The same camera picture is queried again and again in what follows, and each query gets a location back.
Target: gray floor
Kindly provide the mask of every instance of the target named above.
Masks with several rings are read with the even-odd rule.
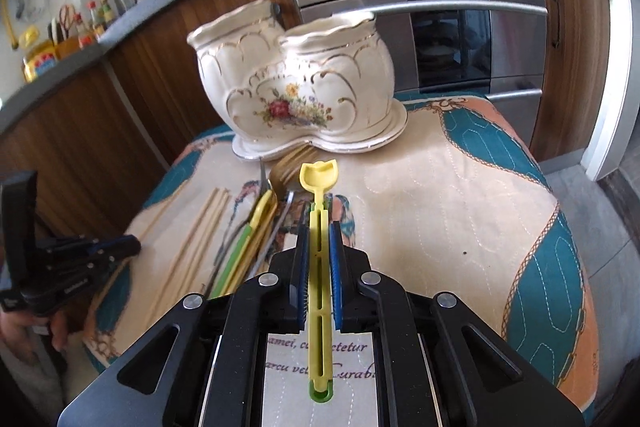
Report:
[[[629,145],[626,146],[625,155],[622,156],[620,170],[629,184],[640,194],[640,115],[631,133]]]
[[[546,178],[591,285],[600,339],[597,407],[615,390],[625,364],[640,356],[640,255],[609,200],[581,166]]]

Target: metal screw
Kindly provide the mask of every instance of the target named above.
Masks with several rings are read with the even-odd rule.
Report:
[[[438,304],[443,308],[453,308],[453,306],[458,304],[458,300],[455,295],[450,293],[441,293],[438,295]]]
[[[274,273],[263,273],[258,277],[258,283],[260,286],[273,286],[278,283],[278,276]]]
[[[375,286],[382,280],[380,279],[380,274],[375,272],[364,272],[360,279],[369,286]]]
[[[187,295],[182,301],[182,305],[188,310],[194,310],[202,306],[202,297],[200,295]]]

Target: white ceramic planter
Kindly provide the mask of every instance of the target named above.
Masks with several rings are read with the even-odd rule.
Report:
[[[268,0],[247,4],[187,37],[205,91],[235,132],[234,151],[268,158],[311,142],[334,152],[382,146],[406,124],[394,71],[370,12],[284,32]]]

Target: wooden cabinet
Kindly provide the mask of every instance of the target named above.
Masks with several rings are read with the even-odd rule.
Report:
[[[546,0],[546,63],[531,141],[538,161],[589,144],[609,61],[609,0]]]
[[[151,139],[168,163],[197,134],[222,123],[202,87],[188,33],[255,0],[179,0],[108,55]],[[272,0],[285,28],[300,24],[294,0]]]
[[[164,175],[101,64],[0,137],[0,172],[38,171],[38,215],[58,235],[123,233]]]

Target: tablecloth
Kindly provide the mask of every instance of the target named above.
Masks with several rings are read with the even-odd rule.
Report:
[[[591,292],[538,165],[482,96],[397,98],[409,112],[398,139],[363,154],[320,156],[338,160],[329,197],[343,241],[408,291],[457,294],[590,422],[598,382]],[[132,221],[128,232],[145,235],[142,251],[94,299],[86,322],[84,345],[99,371],[145,331],[151,303],[159,317],[179,299],[188,263],[167,270],[212,189],[232,197],[189,292],[203,290],[220,244],[249,213],[259,166],[234,156],[233,135],[221,126],[198,136]],[[298,202],[276,251],[295,244],[299,211]],[[161,290],[167,279],[175,285]],[[305,333],[269,342],[263,425],[377,424],[369,335],[335,333],[329,404],[308,398]]]

